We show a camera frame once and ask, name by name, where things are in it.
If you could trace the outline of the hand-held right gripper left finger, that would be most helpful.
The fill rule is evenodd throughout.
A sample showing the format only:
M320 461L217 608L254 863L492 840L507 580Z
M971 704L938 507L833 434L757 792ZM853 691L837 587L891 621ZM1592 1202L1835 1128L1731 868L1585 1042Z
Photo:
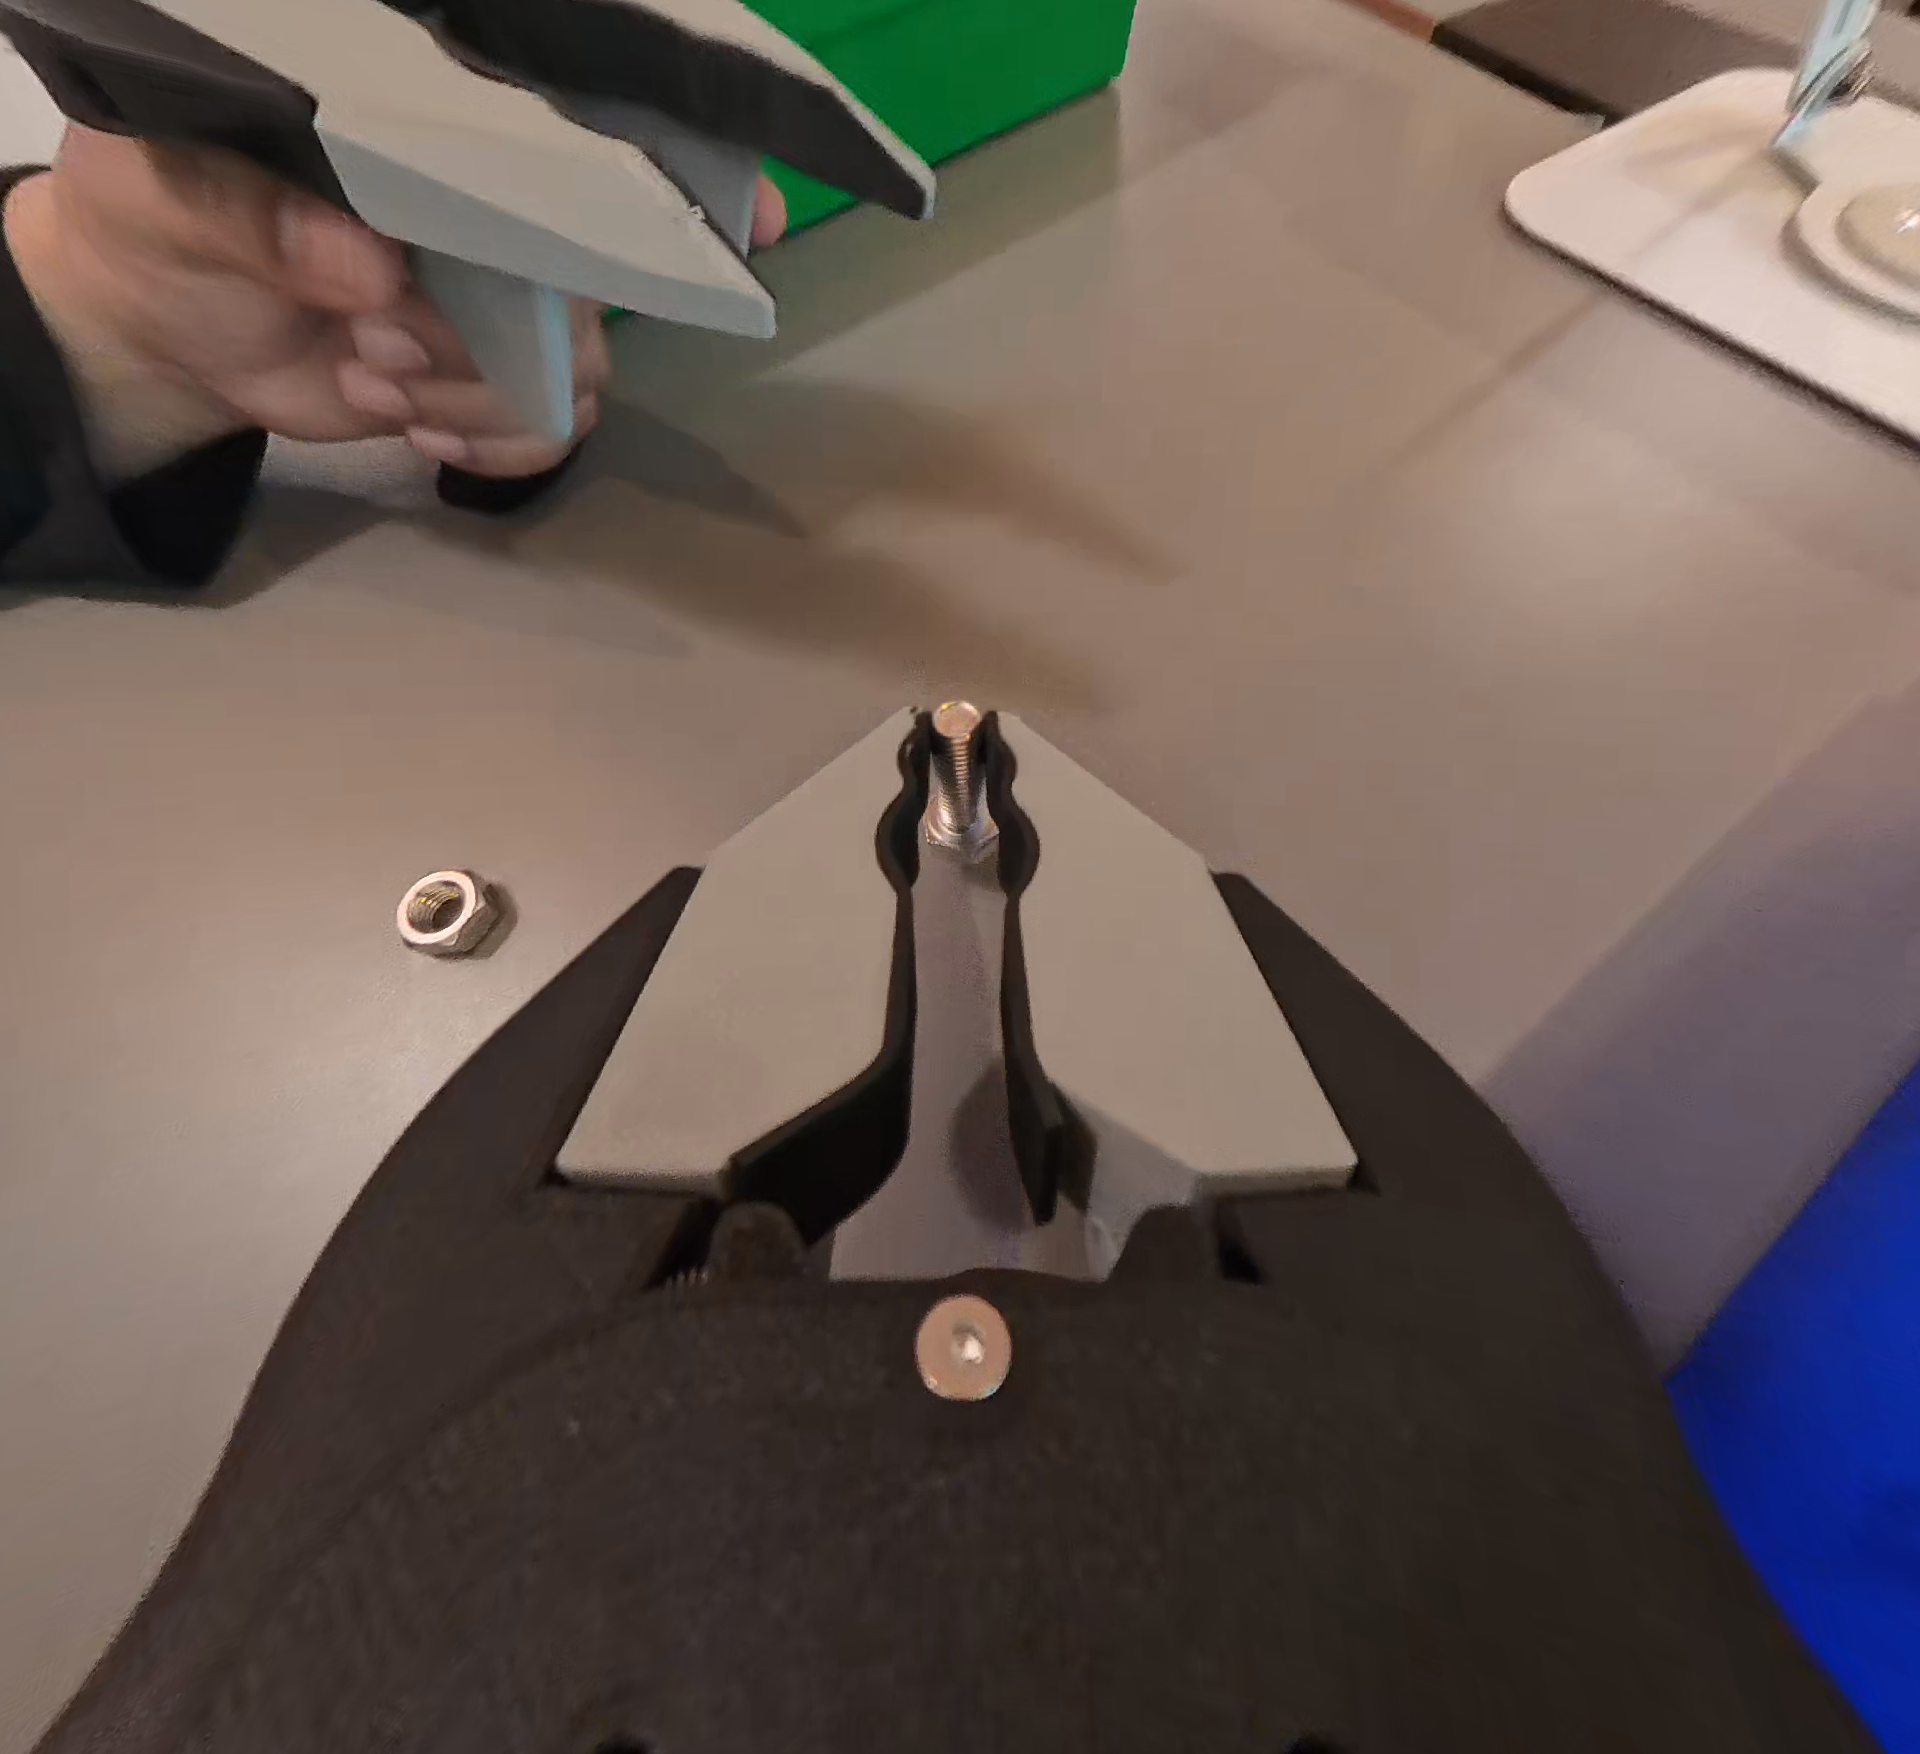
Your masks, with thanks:
M900 709L698 872L554 1161L830 1236L905 1144L928 731Z

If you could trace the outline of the blue plastic bin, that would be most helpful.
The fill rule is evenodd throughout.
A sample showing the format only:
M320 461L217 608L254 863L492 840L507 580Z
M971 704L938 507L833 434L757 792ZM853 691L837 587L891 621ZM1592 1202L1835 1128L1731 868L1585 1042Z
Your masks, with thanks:
M1917 1075L1668 1383L1713 1497L1886 1749L1917 1747Z

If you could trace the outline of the white document stand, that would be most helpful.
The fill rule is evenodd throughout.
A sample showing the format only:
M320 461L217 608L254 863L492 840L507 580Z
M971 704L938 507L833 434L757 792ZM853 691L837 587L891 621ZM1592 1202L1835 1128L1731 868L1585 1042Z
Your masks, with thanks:
M1506 220L1788 382L1917 442L1917 110L1869 95L1882 0L1792 75L1707 78L1520 172Z

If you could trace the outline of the steel bolt with nut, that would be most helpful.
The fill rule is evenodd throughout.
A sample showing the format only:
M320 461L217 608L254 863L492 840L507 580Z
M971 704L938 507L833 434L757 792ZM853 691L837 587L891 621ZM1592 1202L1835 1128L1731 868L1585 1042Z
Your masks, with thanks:
M396 908L399 939L429 957L463 957L499 927L502 908L484 876L444 868L415 878Z

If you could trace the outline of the person's left hand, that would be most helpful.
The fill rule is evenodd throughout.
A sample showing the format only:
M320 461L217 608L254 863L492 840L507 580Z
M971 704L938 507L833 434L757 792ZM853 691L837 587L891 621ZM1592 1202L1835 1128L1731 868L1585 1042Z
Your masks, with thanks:
M240 157L73 124L54 163L13 188L4 231L111 484L244 432L405 442L516 479L599 420L597 304L571 303L571 435L547 440L484 382L397 241Z

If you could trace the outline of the black flat desk plate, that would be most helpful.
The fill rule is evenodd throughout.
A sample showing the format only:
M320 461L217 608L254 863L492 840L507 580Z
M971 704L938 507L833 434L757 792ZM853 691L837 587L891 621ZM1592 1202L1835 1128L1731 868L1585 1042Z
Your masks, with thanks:
M1503 86L1614 124L1731 71L1790 71L1796 48L1674 0L1486 0L1430 44Z

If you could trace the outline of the steel hex bolt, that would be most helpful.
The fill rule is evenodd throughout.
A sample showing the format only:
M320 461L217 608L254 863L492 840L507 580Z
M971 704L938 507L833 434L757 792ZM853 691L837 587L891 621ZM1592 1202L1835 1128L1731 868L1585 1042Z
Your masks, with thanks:
M929 711L929 782L921 838L966 863L983 861L998 838L983 791L983 724L983 709L968 699L947 699Z

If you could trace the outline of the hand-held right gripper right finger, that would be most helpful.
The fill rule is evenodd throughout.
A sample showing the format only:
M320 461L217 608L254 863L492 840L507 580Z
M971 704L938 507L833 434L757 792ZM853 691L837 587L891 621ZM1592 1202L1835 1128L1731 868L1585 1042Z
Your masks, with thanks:
M1113 1271L1147 1214L1348 1188L1357 1153L1202 855L994 718L1000 1032L1020 1190Z

